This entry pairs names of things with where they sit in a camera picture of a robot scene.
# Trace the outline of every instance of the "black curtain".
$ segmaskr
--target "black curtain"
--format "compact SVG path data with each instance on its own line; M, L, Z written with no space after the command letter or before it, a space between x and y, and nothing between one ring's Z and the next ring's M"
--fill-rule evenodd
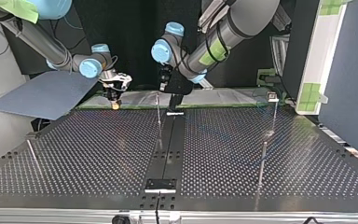
M106 43L119 57L116 68L132 76L131 89L157 89L159 65L151 57L154 42L168 21L186 28L184 44L197 46L200 0L74 0L90 45Z

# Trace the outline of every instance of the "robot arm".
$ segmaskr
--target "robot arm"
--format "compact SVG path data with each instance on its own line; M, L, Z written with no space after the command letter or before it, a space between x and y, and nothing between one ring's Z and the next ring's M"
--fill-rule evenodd
M54 11L56 14L54 19L59 19L65 15L72 3L70 0L62 2L67 5L67 10L62 12ZM0 22L16 37L46 58L50 68L80 72L81 75L87 78L98 77L107 89L107 98L111 101L112 107L117 108L121 93L127 90L132 79L126 74L117 73L113 68L116 61L113 62L107 45L92 46L91 55L72 55L60 41L47 34L38 24L32 24L26 20L16 18L2 8L0 8Z
M153 59L169 64L193 83L200 83L212 65L221 63L242 40L260 33L272 19L279 0L226 1L220 10L230 6L227 15L214 27L208 27L205 41L188 55L182 49L185 28L177 22L169 22L165 34L152 48Z

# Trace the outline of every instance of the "black metal bracket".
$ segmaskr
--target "black metal bracket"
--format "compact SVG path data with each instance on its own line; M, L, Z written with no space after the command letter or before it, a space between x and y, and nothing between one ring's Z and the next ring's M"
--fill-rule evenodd
M148 179L145 193L176 193L176 179Z

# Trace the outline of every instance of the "black panel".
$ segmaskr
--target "black panel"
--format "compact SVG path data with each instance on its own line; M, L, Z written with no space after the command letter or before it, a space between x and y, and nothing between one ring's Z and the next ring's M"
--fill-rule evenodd
M283 70L283 83L294 98L297 98L300 88L319 2L319 0L296 1L292 33Z
M186 28L184 44L194 49L200 1L194 0L75 0L89 43L106 43L118 55L118 70L132 76L131 88L157 89L158 64L151 47L168 21Z
M348 3L320 121L358 149L358 1Z

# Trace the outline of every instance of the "perforated metal table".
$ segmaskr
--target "perforated metal table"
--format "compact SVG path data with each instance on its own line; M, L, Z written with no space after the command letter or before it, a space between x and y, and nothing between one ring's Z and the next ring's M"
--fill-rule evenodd
M358 213L358 160L290 109L75 111L0 159L0 208Z

